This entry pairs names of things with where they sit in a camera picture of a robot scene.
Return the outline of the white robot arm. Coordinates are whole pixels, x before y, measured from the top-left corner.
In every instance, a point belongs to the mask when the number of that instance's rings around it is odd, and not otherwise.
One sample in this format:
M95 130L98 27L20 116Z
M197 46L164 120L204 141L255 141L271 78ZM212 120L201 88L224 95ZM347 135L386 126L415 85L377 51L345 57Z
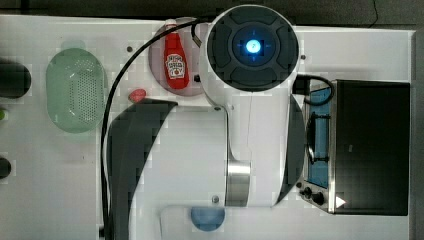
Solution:
M213 230L227 208L274 206L299 61L296 32L277 11L240 5L217 16L198 62L208 106L144 99L111 124L106 240L161 240L168 207L189 208Z

